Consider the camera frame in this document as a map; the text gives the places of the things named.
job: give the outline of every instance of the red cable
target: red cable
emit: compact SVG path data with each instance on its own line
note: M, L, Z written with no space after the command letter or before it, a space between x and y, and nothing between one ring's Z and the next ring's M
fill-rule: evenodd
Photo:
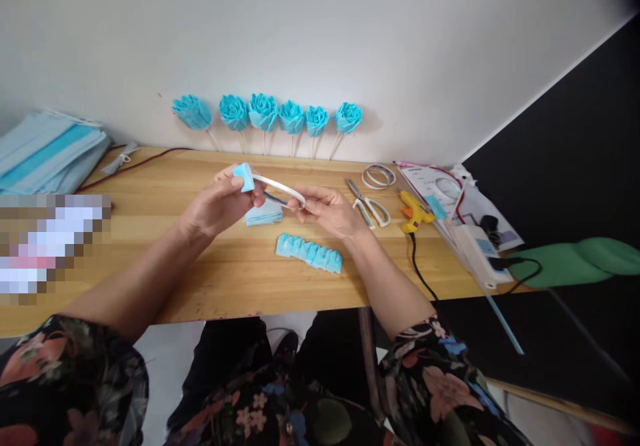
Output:
M456 178L456 176L452 175L446 169L438 168L438 166L431 166L431 165L427 165L427 166L429 166L431 169L437 169L438 171L442 171L443 173L446 173L449 176L451 176L452 178L454 178L456 180L456 182L458 183L458 186L460 186L460 191L462 191L462 182L458 178ZM462 191L462 197L460 198L460 201L458 202L458 206L455 207L455 213L458 215L458 219L460 221L462 221L462 224L467 224L465 219L462 217L462 214L460 214L460 205L462 204L462 201L464 201L464 199L465 199L465 192Z
M92 187L94 187L94 186L98 186L98 184L102 184L102 183L104 183L105 181L108 181L109 179L112 179L112 178L114 178L114 177L116 177L116 176L118 176L118 175L120 175L120 174L124 173L125 171L129 171L130 169L135 169L135 168L137 168L138 166L142 166L143 164L148 163L148 162L149 162L149 161L151 161L152 159L159 158L160 156L164 156L164 155L165 155L165 154L167 154L167 153L170 153L170 152L172 152L172 151L177 151L177 150L192 151L193 149L192 149L192 148L170 148L170 149L167 149L166 151L163 151L163 152L162 152L162 153L160 153L160 154L156 154L155 156L151 156L151 157L146 158L144 161L140 161L138 164L135 164L135 165L133 165L133 166L129 166L128 168L121 169L120 171L116 171L114 174L112 174L112 175L110 175L110 176L104 177L104 178L102 178L102 179L98 179L98 181L96 181L96 182L94 182L94 183L91 183L90 185L86 185L86 186L84 186L84 187L82 187L82 188L78 189L78 190L76 191L76 193L82 193L82 192L84 192L84 191L88 190L89 188L92 188Z

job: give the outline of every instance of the scissors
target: scissors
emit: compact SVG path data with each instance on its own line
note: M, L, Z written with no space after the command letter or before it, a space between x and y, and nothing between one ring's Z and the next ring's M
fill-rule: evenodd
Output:
M358 209L360 209L362 216L365 218L365 221L367 222L369 229L375 229L375 225L373 224L373 221L371 220L367 212L367 209L365 208L365 205L368 206L369 210L373 214L373 217L375 218L376 221L378 221L378 224L380 225L380 227L384 227L391 222L391 216L389 216L389 213L384 208L384 206L382 206L382 204L372 199L369 199L368 197L362 196L362 194L360 194L360 191L358 191L358 186L355 185L355 183L351 180L351 178L345 178L345 180L350 190L355 195L355 203L353 204L353 207L355 208L356 206L358 206ZM380 215L378 214L378 212L373 208L374 206L376 206L384 214L385 216L384 221L382 220L382 218L380 218Z

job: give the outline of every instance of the wooden table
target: wooden table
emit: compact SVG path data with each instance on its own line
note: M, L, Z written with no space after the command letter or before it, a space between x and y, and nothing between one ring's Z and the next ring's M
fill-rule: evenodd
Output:
M132 162L125 166L130 167L162 151L164 149L142 148L132 154ZM119 152L119 149L110 152L96 169L98 172L94 172L85 184L102 178L99 169ZM429 296L410 264L411 242L400 230L406 219L400 211L404 206L396 188L374 191L364 186L360 179L364 164L172 151L87 190L86 194L111 195L111 243L108 244L108 234L95 235L94 242L106 244L85 247L82 257L69 261L66 269L58 269L56 281L47 283L46 293L20 295L19 304L0 306L0 336L30 331L74 297L124 268L169 228L214 173L231 163L244 161L280 183L336 187L349 199L354 198L345 178L352 178L361 192L380 202L391 214L391 224L376 228L375 234L393 261ZM276 256L276 238L282 233L340 251L344 258L342 274L332 275L297 259ZM425 280L440 299L482 294L431 225L422 225L418 230L416 258ZM281 223L247 227L240 221L221 234L176 286L156 322L270 315L367 304L362 280L340 241L313 221L299 224L292 212L285 209Z

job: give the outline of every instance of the paper flower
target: paper flower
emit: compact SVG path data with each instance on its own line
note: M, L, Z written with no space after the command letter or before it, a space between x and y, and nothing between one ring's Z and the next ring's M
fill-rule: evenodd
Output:
M309 132L309 136L320 136L325 130L328 120L329 115L322 107L318 106L316 108L309 106L309 110L307 111L307 131Z
M220 118L232 131L242 131L249 126L249 110L238 96L222 96L220 100Z
M305 127L305 114L302 108L292 101L280 105L278 111L280 129L288 134L300 134Z
M189 129L206 129L213 120L207 105L194 95L174 99L172 109Z
M333 118L338 133L349 134L362 121L362 110L354 103L342 103Z
M273 96L266 97L262 93L258 96L251 95L249 118L254 127L270 133L275 128L276 116L278 116L278 105Z

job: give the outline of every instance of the yellow glue gun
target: yellow glue gun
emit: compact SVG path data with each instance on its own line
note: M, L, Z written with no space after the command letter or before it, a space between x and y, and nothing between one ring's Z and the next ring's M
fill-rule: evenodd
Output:
M400 191L400 199L404 204L409 206L403 209L402 212L411 220L408 223L402 225L402 232L404 234L415 233L418 230L420 223L430 223L435 221L435 216L425 211L420 202L408 191Z

